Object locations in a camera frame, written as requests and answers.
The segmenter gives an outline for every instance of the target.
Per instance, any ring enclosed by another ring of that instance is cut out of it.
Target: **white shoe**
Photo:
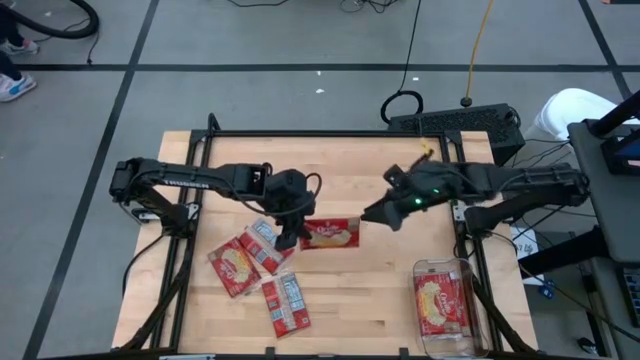
[[[0,102],[9,102],[33,90],[38,84],[31,75],[22,74],[22,79],[13,80],[0,75]]]
[[[37,54],[40,46],[31,40],[25,40],[22,46],[15,46],[10,43],[9,40],[5,40],[5,42],[0,45],[0,50],[9,56]]]

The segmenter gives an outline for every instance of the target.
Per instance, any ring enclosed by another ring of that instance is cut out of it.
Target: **cracker package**
[[[233,298],[242,294],[260,282],[260,273],[251,263],[251,259],[240,245],[237,238],[233,238],[208,255],[222,285]]]
[[[298,280],[293,273],[275,276],[262,284],[276,337],[311,326]]]
[[[413,281],[420,334],[430,339],[462,337],[463,325],[468,328],[468,323],[461,323],[466,309],[460,302],[459,280],[442,272],[414,274]]]
[[[310,239],[300,238],[300,250],[360,246],[360,218],[306,220]]]
[[[277,251],[276,237],[277,234],[264,219],[258,219],[253,225],[247,226],[245,232],[239,237],[240,243],[247,252],[271,275],[275,274],[295,251],[293,248]]]

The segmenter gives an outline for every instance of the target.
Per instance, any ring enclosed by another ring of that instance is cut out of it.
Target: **wooden table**
[[[467,161],[492,162],[485,133],[462,135]],[[184,163],[188,140],[189,132],[165,133],[158,158]],[[434,158],[441,159],[437,140],[429,141]],[[388,188],[383,172],[396,163],[406,169],[421,151],[416,138],[219,137],[213,141],[209,166],[270,162],[274,172],[287,168],[318,172],[324,185],[314,217],[358,216]],[[169,200],[177,201],[178,188],[158,188]],[[257,218],[237,202],[205,193],[181,353],[264,354],[265,347],[272,346],[278,354],[397,355],[401,347],[412,355],[423,354],[416,340],[410,271],[417,260],[453,257],[455,238],[449,205],[414,213],[398,232],[362,223],[360,247],[356,249],[297,252],[291,269],[300,282],[312,325],[281,340],[274,336],[262,292],[230,299],[206,259],[210,251]],[[159,232],[159,224],[144,225],[136,252]],[[510,238],[506,225],[498,226],[496,232]],[[161,242],[133,267],[114,346],[126,342],[156,305],[168,244]],[[513,248],[497,237],[485,239],[484,248],[496,305],[525,342],[537,347]],[[163,345],[168,344],[172,318],[170,308]],[[484,312],[481,318],[486,322]]]

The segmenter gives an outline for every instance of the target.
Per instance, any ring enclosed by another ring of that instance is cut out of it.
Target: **snack package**
[[[467,314],[462,279],[453,276],[454,274],[451,275],[451,282],[453,283],[458,301],[458,322],[460,322],[460,330],[462,331],[462,336],[471,336],[471,324],[469,323],[469,314]]]
[[[461,315],[466,310],[459,301],[459,280],[441,272],[414,274],[413,281],[420,334],[430,339],[462,337]]]
[[[298,280],[293,273],[275,276],[271,281],[264,282],[262,291],[271,313],[276,337],[311,326]]]
[[[260,273],[237,238],[209,253],[208,258],[232,298],[250,290],[260,281]]]
[[[262,265],[271,275],[275,274],[284,261],[295,251],[287,249],[282,252],[275,249],[276,233],[271,225],[258,219],[253,225],[247,226],[239,240],[247,252]]]
[[[306,220],[311,239],[300,238],[300,250],[360,246],[360,218]]]

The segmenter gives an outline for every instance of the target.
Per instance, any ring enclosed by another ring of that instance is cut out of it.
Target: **clear plastic container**
[[[487,355],[472,275],[471,264],[464,259],[420,260],[413,266],[418,343],[432,358]]]

